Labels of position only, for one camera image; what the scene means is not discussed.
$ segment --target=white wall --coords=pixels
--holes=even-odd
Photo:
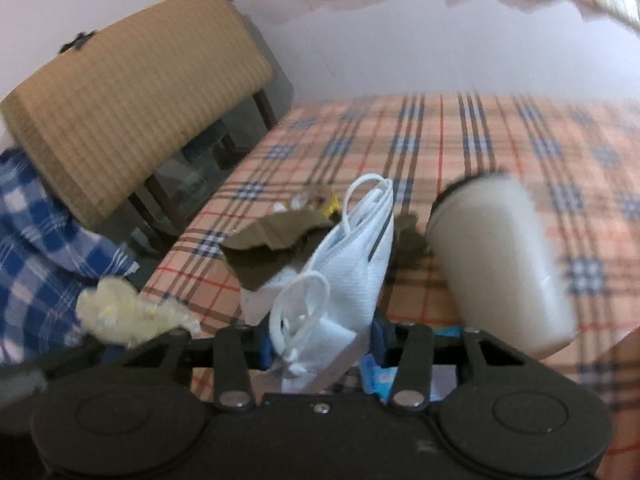
[[[0,98],[80,30],[158,1],[0,0]],[[280,113],[291,99],[402,91],[640,96],[638,35],[568,2],[235,1],[286,76],[268,87]]]

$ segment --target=white face mask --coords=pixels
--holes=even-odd
[[[357,187],[377,180],[348,212]],[[342,221],[276,298],[270,337],[282,359],[283,392],[316,392],[369,351],[369,331],[393,241],[392,181],[366,174],[351,184]]]

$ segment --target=plaid tablecloth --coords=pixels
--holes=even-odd
[[[449,182],[505,168],[533,196],[578,312],[580,335],[547,363],[614,413],[601,475],[640,478],[640,332],[632,333],[640,326],[638,160],[640,103],[460,94],[299,107],[215,193],[144,293],[179,298],[213,334],[240,316],[238,282],[220,260],[220,241],[305,184],[330,184],[341,196],[358,175],[381,173],[394,181],[396,211],[417,212],[424,229]],[[379,307],[393,320],[461,321],[431,257],[418,269],[389,269]],[[210,396],[210,370],[196,373],[193,389]]]

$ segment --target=white cup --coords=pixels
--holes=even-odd
[[[515,178],[453,184],[434,203],[426,237],[467,326],[536,358],[577,335],[542,224]]]

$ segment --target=chair leg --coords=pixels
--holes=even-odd
[[[273,108],[271,108],[271,103],[267,99],[267,94],[265,94],[263,89],[258,90],[254,94],[254,101],[267,130],[272,130],[278,121],[273,113]]]
[[[187,228],[186,219],[180,214],[176,205],[171,201],[166,191],[162,188],[155,175],[151,175],[145,180],[145,187],[154,198],[162,212],[169,219],[169,222],[177,229],[179,233],[183,233]]]
[[[222,146],[213,146],[213,158],[216,159],[221,170],[233,169],[251,151],[247,148],[239,148],[229,134],[220,139],[220,144]]]
[[[161,254],[167,254],[171,247],[177,242],[178,237],[169,234],[158,226],[156,218],[152,215],[151,211],[146,208],[146,205],[138,195],[132,193],[129,197],[129,203],[145,221],[142,232],[148,239],[151,247]]]

